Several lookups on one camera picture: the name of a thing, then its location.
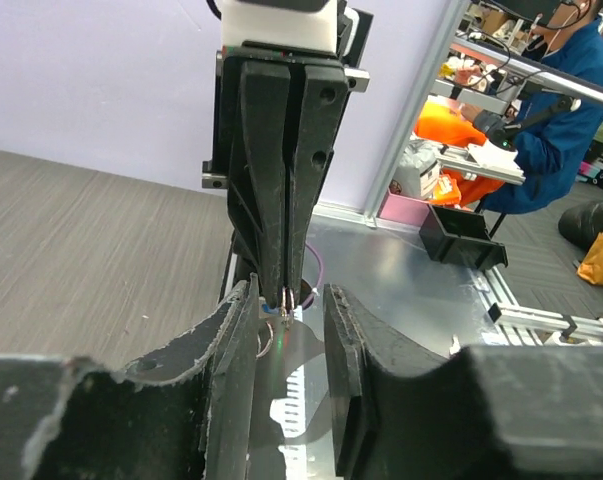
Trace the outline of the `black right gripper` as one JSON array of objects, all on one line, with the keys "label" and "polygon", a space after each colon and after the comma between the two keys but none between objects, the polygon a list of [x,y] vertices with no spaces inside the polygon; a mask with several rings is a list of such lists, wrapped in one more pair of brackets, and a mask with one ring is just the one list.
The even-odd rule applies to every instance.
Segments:
[{"label": "black right gripper", "polygon": [[202,185],[230,186],[235,246],[270,305],[284,303],[284,289],[288,308],[301,300],[312,211],[348,98],[370,82],[359,64],[371,15],[354,9],[364,14],[362,28],[342,57],[222,45],[216,54],[212,157]]}]

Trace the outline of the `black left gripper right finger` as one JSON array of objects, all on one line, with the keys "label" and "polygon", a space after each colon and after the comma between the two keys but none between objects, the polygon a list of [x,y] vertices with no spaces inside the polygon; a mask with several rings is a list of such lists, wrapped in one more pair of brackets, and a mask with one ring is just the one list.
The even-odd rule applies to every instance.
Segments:
[{"label": "black left gripper right finger", "polygon": [[442,357],[327,285],[335,470],[345,479],[603,479],[603,347]]}]

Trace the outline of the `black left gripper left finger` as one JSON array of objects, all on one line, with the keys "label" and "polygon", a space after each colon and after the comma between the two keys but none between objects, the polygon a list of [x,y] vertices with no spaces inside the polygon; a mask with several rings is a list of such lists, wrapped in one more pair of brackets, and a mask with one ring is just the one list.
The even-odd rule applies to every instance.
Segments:
[{"label": "black left gripper left finger", "polygon": [[242,479],[259,329],[256,279],[120,370],[0,355],[0,479]]}]

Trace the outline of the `blue key tag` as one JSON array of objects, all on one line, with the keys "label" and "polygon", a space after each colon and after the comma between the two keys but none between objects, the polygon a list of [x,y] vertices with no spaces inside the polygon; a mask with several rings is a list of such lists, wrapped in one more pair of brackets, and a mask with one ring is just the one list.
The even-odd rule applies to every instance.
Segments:
[{"label": "blue key tag", "polygon": [[264,299],[261,299],[261,310],[266,315],[277,315],[279,313],[278,309],[275,307],[270,307]]}]

